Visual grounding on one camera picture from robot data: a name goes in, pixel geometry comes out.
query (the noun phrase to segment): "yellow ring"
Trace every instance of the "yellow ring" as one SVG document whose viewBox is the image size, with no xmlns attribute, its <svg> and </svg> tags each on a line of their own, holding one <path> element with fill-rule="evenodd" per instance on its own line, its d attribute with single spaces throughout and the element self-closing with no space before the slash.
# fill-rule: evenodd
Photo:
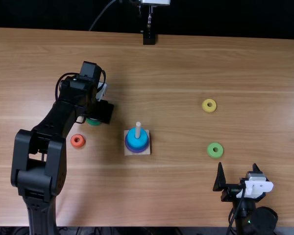
<svg viewBox="0 0 294 235">
<path fill-rule="evenodd" d="M 202 106 L 202 109 L 208 113 L 212 113 L 217 108 L 217 104 L 213 99 L 204 100 L 201 106 Z"/>
</svg>

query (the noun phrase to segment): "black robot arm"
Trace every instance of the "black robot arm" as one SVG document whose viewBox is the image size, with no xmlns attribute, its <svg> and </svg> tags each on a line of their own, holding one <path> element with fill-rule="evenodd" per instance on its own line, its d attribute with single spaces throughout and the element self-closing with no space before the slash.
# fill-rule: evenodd
<svg viewBox="0 0 294 235">
<path fill-rule="evenodd" d="M 277 213 L 268 207 L 256 208 L 256 203 L 270 192 L 273 183 L 268 180 L 256 164 L 238 184 L 227 184 L 222 164 L 218 172 L 213 191 L 222 191 L 221 201 L 232 202 L 229 215 L 229 227 L 226 235 L 273 235 L 278 221 Z M 236 230 L 232 224 L 235 220 Z"/>
<path fill-rule="evenodd" d="M 14 142 L 11 184 L 26 203 L 31 235 L 59 234 L 55 222 L 55 199 L 67 173 L 66 137 L 79 116 L 109 123 L 113 105 L 97 101 L 100 75 L 104 71 L 84 62 L 80 73 L 58 81 L 60 95 L 42 122 L 31 131 L 20 130 Z M 29 154 L 47 155 L 46 161 Z"/>
</svg>

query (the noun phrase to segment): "cable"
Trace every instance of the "cable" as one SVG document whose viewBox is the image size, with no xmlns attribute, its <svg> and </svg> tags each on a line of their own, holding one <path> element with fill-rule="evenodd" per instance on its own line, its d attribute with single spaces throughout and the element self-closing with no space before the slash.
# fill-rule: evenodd
<svg viewBox="0 0 294 235">
<path fill-rule="evenodd" d="M 78 228 L 77 228 L 77 231 L 76 231 L 76 234 L 75 234 L 75 235 L 77 235 L 77 234 L 78 234 L 78 231 L 79 231 L 79 229 L 80 229 L 80 227 L 78 227 Z"/>
<path fill-rule="evenodd" d="M 58 100 L 58 87 L 59 87 L 59 84 L 60 84 L 61 80 L 62 80 L 64 77 L 68 76 L 68 75 L 78 75 L 78 73 L 77 73 L 77 72 L 67 72 L 67 73 L 63 74 L 63 75 L 59 78 L 59 80 L 57 81 L 57 84 L 55 85 L 55 92 L 54 92 L 55 101 Z"/>
<path fill-rule="evenodd" d="M 182 233 L 182 231 L 179 229 L 179 227 L 176 227 L 175 229 L 178 231 L 178 233 L 179 233 L 180 235 L 183 235 L 183 233 Z"/>
<path fill-rule="evenodd" d="M 232 225 L 233 225 L 233 222 L 237 216 L 237 213 L 239 212 L 240 210 L 240 207 L 241 207 L 241 204 L 242 204 L 242 201 L 244 200 L 244 196 L 245 196 L 245 187 L 243 188 L 243 192 L 242 192 L 242 196 L 241 196 L 241 199 L 240 199 L 240 202 L 239 202 L 239 205 L 237 206 L 236 210 L 235 210 L 235 213 L 230 221 L 230 224 L 229 224 L 229 227 L 227 227 L 227 230 L 226 230 L 226 235 L 229 235 L 230 234 L 230 231 L 231 231 L 231 228 L 232 228 Z"/>
<path fill-rule="evenodd" d="M 101 89 L 103 88 L 104 84 L 106 83 L 106 72 L 104 70 L 101 70 L 102 74 L 103 74 L 103 84 L 97 88 L 97 93 L 101 91 Z"/>
<path fill-rule="evenodd" d="M 230 214 L 229 214 L 229 218 L 228 218 L 229 223 L 230 223 L 230 221 L 231 221 L 231 216 L 232 216 L 232 214 L 233 214 L 233 208 L 231 209 Z M 236 235 L 236 231 L 235 231 L 233 228 L 231 228 L 230 231 L 231 231 L 231 234 L 232 234 L 232 235 Z"/>
<path fill-rule="evenodd" d="M 88 29 L 88 31 L 92 31 L 93 27 L 95 26 L 96 22 L 99 20 L 99 18 L 103 15 L 103 13 L 105 12 L 106 9 L 108 9 L 108 7 L 114 3 L 117 0 L 112 0 L 111 2 L 109 2 L 106 7 L 100 12 L 100 14 L 97 16 L 97 18 L 94 20 L 94 22 L 92 23 L 92 26 L 90 26 L 90 28 Z"/>
</svg>

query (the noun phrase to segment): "wooden tabletop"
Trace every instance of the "wooden tabletop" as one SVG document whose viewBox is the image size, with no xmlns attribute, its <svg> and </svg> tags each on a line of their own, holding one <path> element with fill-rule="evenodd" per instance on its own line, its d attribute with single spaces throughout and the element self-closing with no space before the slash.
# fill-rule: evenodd
<svg viewBox="0 0 294 235">
<path fill-rule="evenodd" d="M 59 226 L 227 226 L 230 203 L 212 192 L 224 147 L 227 181 L 257 163 L 274 183 L 258 203 L 278 226 L 294 226 L 294 41 L 0 28 L 0 225 L 26 226 L 10 184 L 14 137 L 54 103 L 57 79 L 83 61 L 107 73 L 111 124 L 75 124 L 68 173 L 57 197 Z M 206 113 L 201 103 L 217 102 Z M 150 130 L 150 156 L 124 156 L 123 131 Z M 82 134 L 83 149 L 70 138 Z"/>
</svg>

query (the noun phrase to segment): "green ring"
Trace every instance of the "green ring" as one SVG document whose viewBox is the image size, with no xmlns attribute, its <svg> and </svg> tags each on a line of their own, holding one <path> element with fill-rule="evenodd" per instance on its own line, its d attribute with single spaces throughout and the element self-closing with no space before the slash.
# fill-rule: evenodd
<svg viewBox="0 0 294 235">
<path fill-rule="evenodd" d="M 96 120 L 89 119 L 89 118 L 87 118 L 86 121 L 87 121 L 88 124 L 90 124 L 90 125 L 92 125 L 92 126 L 98 126 L 98 125 L 101 124 L 100 121 L 96 121 Z"/>
<path fill-rule="evenodd" d="M 207 147 L 207 153 L 210 157 L 212 158 L 220 158 L 223 155 L 223 147 L 221 144 L 219 143 L 211 143 L 210 145 L 208 145 Z"/>
</svg>

